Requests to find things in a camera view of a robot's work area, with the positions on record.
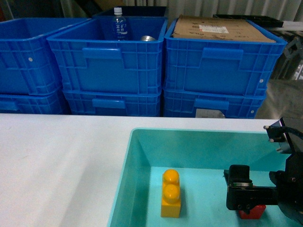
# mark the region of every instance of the water bottle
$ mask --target water bottle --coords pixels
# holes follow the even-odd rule
[[[129,34],[127,30],[126,19],[122,16],[122,8],[114,8],[115,18],[113,19],[113,32],[116,40],[128,40]]]

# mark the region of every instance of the corrugated wall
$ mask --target corrugated wall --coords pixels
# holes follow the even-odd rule
[[[170,22],[180,14],[203,17],[213,14],[262,15],[303,21],[302,0],[124,0],[124,3],[127,6],[168,6]]]

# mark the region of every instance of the red toy block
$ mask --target red toy block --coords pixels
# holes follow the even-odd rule
[[[265,211],[265,205],[258,205],[255,206],[253,209],[250,210],[250,214],[246,214],[244,211],[239,210],[240,218],[241,219],[260,219],[263,212]]]

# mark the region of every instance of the crate handle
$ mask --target crate handle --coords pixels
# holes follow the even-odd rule
[[[99,108],[114,108],[114,109],[125,109],[124,100],[108,100],[108,99],[93,99],[93,107]]]
[[[229,102],[196,98],[194,107],[211,110],[228,110]]]
[[[211,59],[241,60],[242,57],[243,50],[240,49],[204,47],[202,53],[202,58]]]
[[[0,101],[0,110],[18,111],[18,105],[15,102]]]
[[[94,59],[122,59],[119,48],[83,48],[85,58]]]

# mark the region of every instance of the stacked crates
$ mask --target stacked crates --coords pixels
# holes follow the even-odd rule
[[[173,38],[176,21],[165,35],[164,116],[254,118],[286,42],[249,21],[275,43]]]
[[[164,17],[126,17],[130,40],[117,41],[112,16],[49,37],[72,114],[159,116]],[[141,41],[144,35],[156,41]]]
[[[46,38],[86,20],[23,18],[0,23],[0,113],[70,112]]]

